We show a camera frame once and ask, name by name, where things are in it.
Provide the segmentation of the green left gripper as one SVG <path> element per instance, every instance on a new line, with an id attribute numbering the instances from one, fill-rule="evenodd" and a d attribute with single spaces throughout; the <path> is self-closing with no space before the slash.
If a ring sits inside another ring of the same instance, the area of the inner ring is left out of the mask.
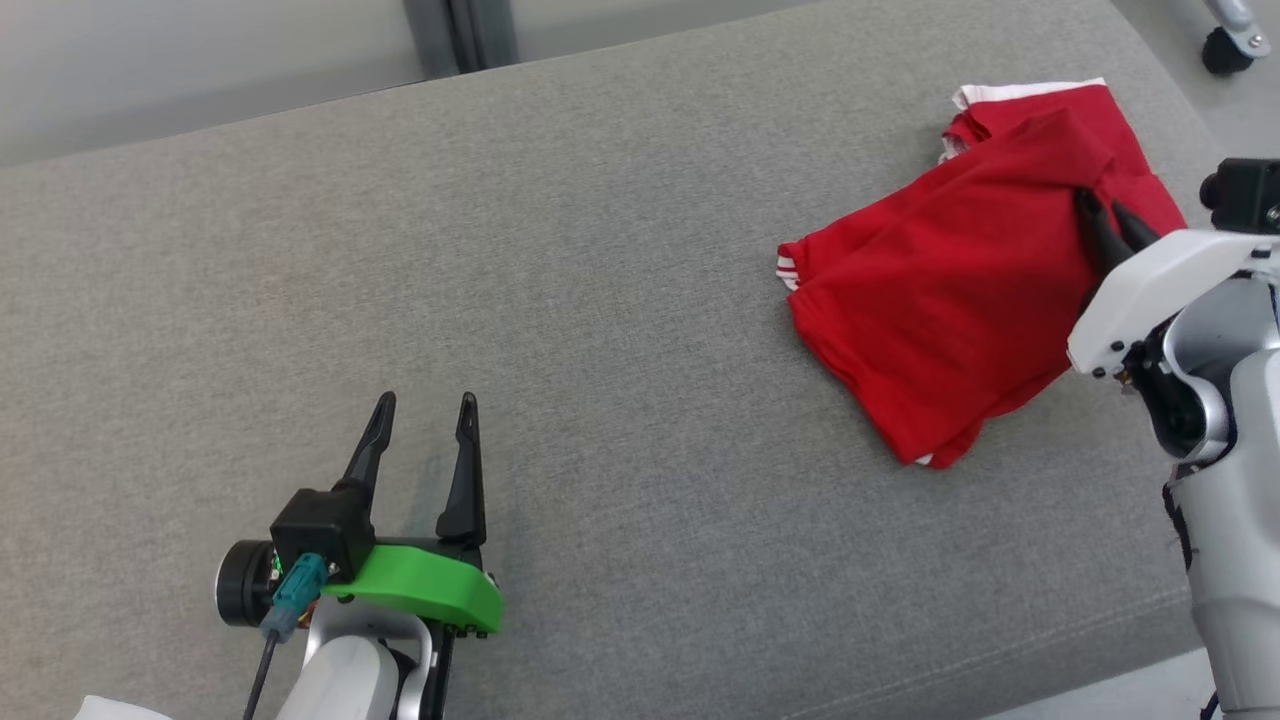
<path id="1" fill-rule="evenodd" d="M 381 456 L 390 445 L 396 405 L 394 392 L 380 395 L 335 491 L 374 493 Z M 486 512 L 475 393 L 462 396 L 454 437 L 458 455 L 445 507 L 436 519 L 436 538 L 447 544 L 484 546 Z M 329 582 L 323 593 L 483 634 L 500 632 L 504 620 L 504 597 L 488 573 L 406 544 L 375 546 L 352 582 Z"/>

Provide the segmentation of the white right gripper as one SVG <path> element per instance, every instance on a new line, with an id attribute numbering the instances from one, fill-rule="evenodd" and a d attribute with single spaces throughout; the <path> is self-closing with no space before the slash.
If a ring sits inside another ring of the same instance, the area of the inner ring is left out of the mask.
<path id="1" fill-rule="evenodd" d="M 1161 238 L 1121 202 L 1112 211 L 1119 232 L 1093 190 L 1075 190 L 1085 256 L 1105 277 L 1068 338 L 1076 372 L 1119 370 L 1129 348 L 1160 327 L 1166 334 L 1156 346 L 1183 374 L 1280 347 L 1271 304 L 1280 234 L 1175 231 Z M 1129 249 L 1139 252 L 1129 258 Z"/>

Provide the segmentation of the red shorts with white stripe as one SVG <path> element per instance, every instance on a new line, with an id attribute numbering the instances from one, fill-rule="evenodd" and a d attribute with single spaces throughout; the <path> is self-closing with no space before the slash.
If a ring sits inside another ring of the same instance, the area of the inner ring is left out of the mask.
<path id="1" fill-rule="evenodd" d="M 942 164 L 972 146 L 1006 135 L 1032 117 L 1069 110 L 1112 155 L 1106 193 L 1157 234 L 1187 228 L 1187 219 L 1155 174 L 1133 128 L 1103 78 L 1029 85 L 964 85 L 952 96 L 957 114 L 941 136 Z"/>

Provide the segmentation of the red white basketball jersey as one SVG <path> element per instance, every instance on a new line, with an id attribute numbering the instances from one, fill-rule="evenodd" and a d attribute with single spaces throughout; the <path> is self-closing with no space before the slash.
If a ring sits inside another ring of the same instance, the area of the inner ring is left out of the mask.
<path id="1" fill-rule="evenodd" d="M 1134 138 L 1055 108 L 778 247 L 796 332 L 900 462 L 951 466 L 984 421 L 1069 369 L 1068 336 L 1100 279 L 1079 190 L 1157 234 L 1187 227 Z"/>

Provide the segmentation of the metal leg with black caster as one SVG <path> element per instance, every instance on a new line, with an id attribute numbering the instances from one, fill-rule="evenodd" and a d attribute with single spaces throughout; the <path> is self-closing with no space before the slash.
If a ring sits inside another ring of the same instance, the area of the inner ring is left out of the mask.
<path id="1" fill-rule="evenodd" d="M 1216 77 L 1229 77 L 1247 70 L 1254 60 L 1272 51 L 1268 36 L 1261 29 L 1251 0 L 1202 0 L 1216 20 L 1201 49 L 1204 69 Z"/>

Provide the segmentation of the grey fabric sofa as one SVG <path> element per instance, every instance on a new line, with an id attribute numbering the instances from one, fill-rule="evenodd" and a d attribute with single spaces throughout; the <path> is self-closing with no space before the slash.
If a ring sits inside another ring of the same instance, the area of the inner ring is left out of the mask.
<path id="1" fill-rule="evenodd" d="M 1096 76 L 1198 220 L 1219 150 L 1110 0 L 829 0 L 1 170 L 0 720 L 241 720 L 218 565 L 387 389 L 390 536 L 479 401 L 507 616 L 449 720 L 968 720 L 1190 651 L 1138 398 L 902 468 L 773 270 L 959 85 Z"/>

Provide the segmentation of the grey partition post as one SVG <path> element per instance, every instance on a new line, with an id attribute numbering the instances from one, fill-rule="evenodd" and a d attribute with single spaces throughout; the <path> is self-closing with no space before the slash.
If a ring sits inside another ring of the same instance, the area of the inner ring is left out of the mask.
<path id="1" fill-rule="evenodd" d="M 509 0 L 401 0 L 401 4 L 426 79 L 518 61 Z"/>

